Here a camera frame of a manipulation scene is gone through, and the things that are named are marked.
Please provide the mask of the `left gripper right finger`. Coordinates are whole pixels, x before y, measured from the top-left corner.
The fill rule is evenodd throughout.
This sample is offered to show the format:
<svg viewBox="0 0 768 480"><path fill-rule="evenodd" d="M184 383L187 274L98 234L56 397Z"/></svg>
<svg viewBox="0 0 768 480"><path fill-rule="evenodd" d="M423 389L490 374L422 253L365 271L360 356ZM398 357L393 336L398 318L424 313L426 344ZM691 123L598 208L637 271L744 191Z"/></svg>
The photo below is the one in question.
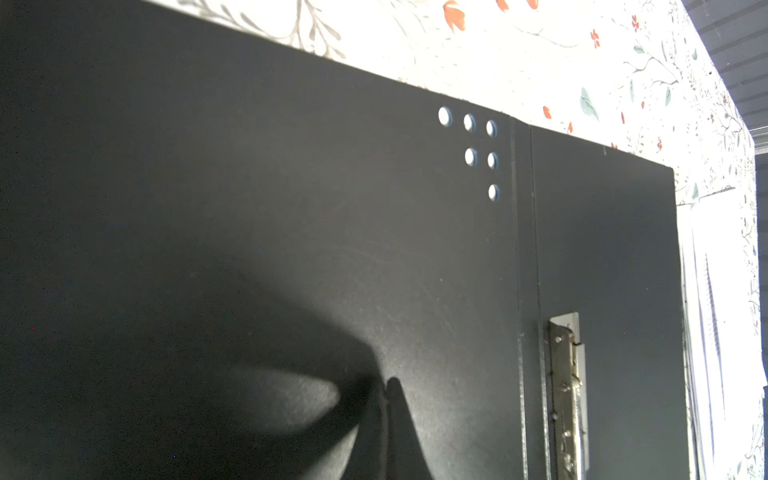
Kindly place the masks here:
<svg viewBox="0 0 768 480"><path fill-rule="evenodd" d="M392 377L386 384L388 446L386 478L432 480L402 384Z"/></svg>

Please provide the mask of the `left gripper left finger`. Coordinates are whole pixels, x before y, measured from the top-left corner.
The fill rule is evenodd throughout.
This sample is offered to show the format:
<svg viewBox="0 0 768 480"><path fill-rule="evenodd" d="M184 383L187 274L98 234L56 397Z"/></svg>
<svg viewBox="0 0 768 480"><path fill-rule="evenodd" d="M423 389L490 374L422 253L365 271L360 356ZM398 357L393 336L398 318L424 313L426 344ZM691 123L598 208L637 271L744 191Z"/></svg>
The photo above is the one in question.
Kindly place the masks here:
<svg viewBox="0 0 768 480"><path fill-rule="evenodd" d="M343 480L383 480L387 469L387 400L382 383L366 397Z"/></svg>

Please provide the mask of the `metal folder lever clip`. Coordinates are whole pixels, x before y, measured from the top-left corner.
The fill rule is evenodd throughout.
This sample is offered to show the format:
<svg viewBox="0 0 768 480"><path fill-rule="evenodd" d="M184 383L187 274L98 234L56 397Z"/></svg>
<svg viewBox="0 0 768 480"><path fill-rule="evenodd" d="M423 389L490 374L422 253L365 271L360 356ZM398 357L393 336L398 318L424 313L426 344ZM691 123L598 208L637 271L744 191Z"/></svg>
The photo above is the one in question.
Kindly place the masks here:
<svg viewBox="0 0 768 480"><path fill-rule="evenodd" d="M552 413L558 479L585 479L589 469L586 349L577 312L549 320Z"/></svg>

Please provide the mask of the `blue folder black inside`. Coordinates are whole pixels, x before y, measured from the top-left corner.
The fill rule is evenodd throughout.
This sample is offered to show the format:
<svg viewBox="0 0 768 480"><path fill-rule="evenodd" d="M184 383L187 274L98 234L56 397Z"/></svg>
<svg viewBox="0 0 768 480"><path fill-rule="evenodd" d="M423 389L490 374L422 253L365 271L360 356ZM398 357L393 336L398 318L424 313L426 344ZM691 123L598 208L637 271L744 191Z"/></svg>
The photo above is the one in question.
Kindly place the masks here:
<svg viewBox="0 0 768 480"><path fill-rule="evenodd" d="M400 380L434 479L689 475L673 173L140 1L1 5L1 475L339 479Z"/></svg>

